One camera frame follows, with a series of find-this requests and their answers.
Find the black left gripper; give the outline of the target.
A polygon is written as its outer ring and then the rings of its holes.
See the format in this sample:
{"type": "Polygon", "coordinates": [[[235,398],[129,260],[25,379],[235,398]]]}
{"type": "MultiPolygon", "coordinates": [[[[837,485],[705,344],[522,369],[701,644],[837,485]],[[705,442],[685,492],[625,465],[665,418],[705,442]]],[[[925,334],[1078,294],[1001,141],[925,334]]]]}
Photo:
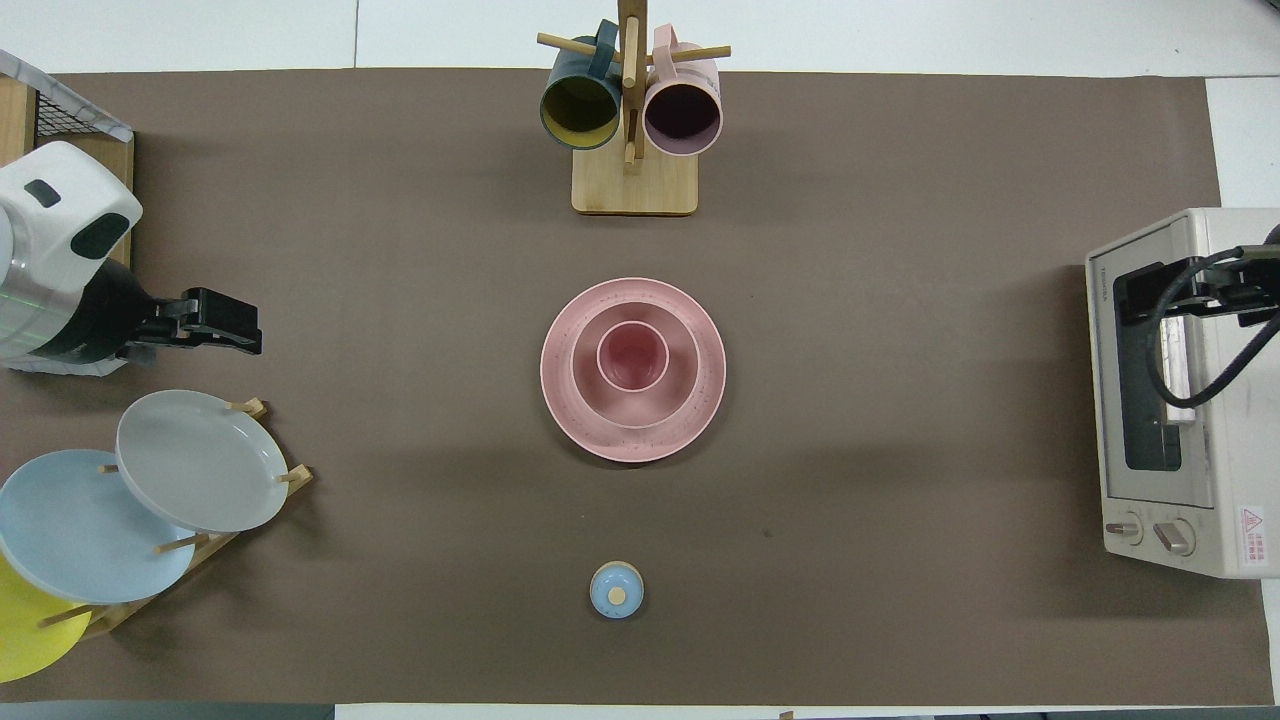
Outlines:
{"type": "MultiPolygon", "coordinates": [[[[183,327],[195,331],[204,345],[262,354],[256,306],[210,288],[189,288],[184,300],[195,302],[195,310],[186,313],[183,327]]],[[[147,293],[123,264],[104,263],[84,287],[68,323],[45,343],[45,357],[96,363],[138,345],[177,347],[178,325],[148,324],[160,307],[172,302],[147,293]]]]}

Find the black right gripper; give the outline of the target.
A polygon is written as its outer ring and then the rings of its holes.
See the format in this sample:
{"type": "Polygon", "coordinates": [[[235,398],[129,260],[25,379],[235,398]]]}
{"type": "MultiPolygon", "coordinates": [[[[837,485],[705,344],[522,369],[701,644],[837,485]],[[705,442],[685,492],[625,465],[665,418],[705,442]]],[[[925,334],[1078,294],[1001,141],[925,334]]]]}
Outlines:
{"type": "Polygon", "coordinates": [[[1208,318],[1233,315],[1239,327],[1270,322],[1277,314],[1279,260],[1275,258],[1194,258],[1189,273],[1217,272],[1216,290],[1189,292],[1180,314],[1208,318]]]}

